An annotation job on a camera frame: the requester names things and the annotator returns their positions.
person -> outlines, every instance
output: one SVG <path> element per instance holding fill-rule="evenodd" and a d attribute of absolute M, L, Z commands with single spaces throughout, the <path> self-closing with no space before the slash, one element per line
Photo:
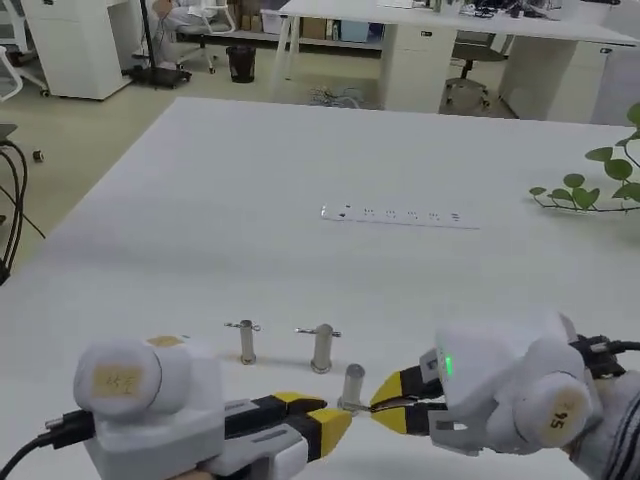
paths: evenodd
<path fill-rule="evenodd" d="M 563 450 L 569 461 L 591 480 L 640 479 L 640 372 L 597 380 L 602 400 L 600 423 L 578 436 Z M 215 480 L 192 471 L 172 480 Z"/>
<path fill-rule="evenodd" d="M 175 32 L 180 27 L 203 25 L 216 15 L 215 0 L 149 0 L 147 7 L 149 33 L 152 38 L 154 60 L 160 68 L 177 68 L 178 52 L 173 44 Z M 144 42 L 134 57 L 148 58 Z"/>

power strip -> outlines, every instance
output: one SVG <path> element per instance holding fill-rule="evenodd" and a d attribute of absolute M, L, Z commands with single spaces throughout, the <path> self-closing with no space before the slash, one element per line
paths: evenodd
<path fill-rule="evenodd" d="M 459 228 L 478 230 L 466 217 L 457 212 L 436 212 L 411 209 L 373 208 L 349 203 L 324 205 L 320 216 L 336 222 L 388 223 L 415 227 Z"/>

floor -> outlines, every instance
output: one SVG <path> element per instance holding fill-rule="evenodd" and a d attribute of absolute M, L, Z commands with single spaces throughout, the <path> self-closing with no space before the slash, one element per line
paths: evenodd
<path fill-rule="evenodd" d="M 256 80 L 242 85 L 230 81 L 224 49 L 217 48 L 221 59 L 217 72 L 210 75 L 206 65 L 196 60 L 188 65 L 194 72 L 192 81 L 177 90 L 129 86 L 104 102 L 94 102 L 41 98 L 36 87 L 25 84 L 19 95 L 3 103 L 0 122 L 19 126 L 12 140 L 28 152 L 40 149 L 45 155 L 44 163 L 30 165 L 25 211 L 31 220 L 45 234 L 50 232 L 176 96 L 267 101 L 275 51 L 258 50 Z M 503 68 L 502 64 L 479 66 L 470 78 L 495 89 Z M 280 100 L 308 103 L 313 88 L 337 92 L 355 87 L 364 93 L 367 106 L 375 106 L 372 92 L 378 69 L 379 60 L 372 58 L 301 53 L 296 77 L 287 82 Z M 452 65 L 450 73 L 457 76 L 460 68 Z M 499 107 L 490 114 L 509 115 Z M 0 170 L 0 184 L 5 188 L 11 185 L 6 168 Z M 9 202 L 0 198 L 0 214 L 9 212 Z M 0 245 L 8 230 L 7 223 L 0 227 Z M 16 265 L 36 251 L 41 241 L 25 223 Z"/>

tripod stand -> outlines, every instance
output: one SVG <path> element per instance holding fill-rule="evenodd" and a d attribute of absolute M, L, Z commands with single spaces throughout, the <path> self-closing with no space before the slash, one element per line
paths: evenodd
<path fill-rule="evenodd" d="M 142 10 L 142 24 L 144 26 L 144 37 L 147 40 L 149 52 L 149 66 L 142 67 L 136 65 L 133 68 L 123 70 L 122 74 L 131 78 L 133 83 L 149 85 L 155 88 L 176 88 L 182 82 L 191 80 L 191 73 L 182 69 L 159 68 L 153 52 L 153 37 L 149 28 L 149 11 L 147 1 L 140 0 L 140 10 Z"/>

shelf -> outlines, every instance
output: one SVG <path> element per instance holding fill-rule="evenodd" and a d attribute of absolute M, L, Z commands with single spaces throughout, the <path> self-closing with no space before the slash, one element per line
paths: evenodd
<path fill-rule="evenodd" d="M 279 35 L 264 32 L 246 32 L 244 30 L 236 30 L 221 36 L 229 38 L 238 38 L 243 40 L 262 40 L 266 42 L 277 42 Z M 336 40 L 319 40 L 315 38 L 300 37 L 300 45 L 322 45 L 325 47 L 341 47 L 355 48 L 359 50 L 382 50 L 380 42 L 359 43 L 359 42 L 340 42 Z"/>

